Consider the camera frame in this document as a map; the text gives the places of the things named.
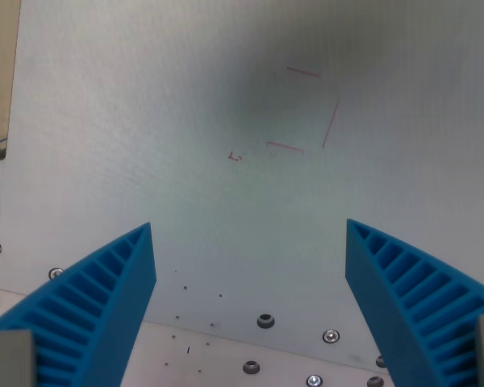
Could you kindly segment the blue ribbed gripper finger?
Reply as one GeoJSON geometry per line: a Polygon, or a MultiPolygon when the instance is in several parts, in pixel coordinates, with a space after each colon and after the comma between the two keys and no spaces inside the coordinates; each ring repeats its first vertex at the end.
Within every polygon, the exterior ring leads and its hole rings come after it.
{"type": "Polygon", "coordinates": [[[32,333],[40,386],[118,386],[155,284],[145,223],[27,295],[0,331],[32,333]]]}
{"type": "Polygon", "coordinates": [[[345,278],[397,386],[477,386],[484,285],[442,260],[347,221],[345,278]]]}

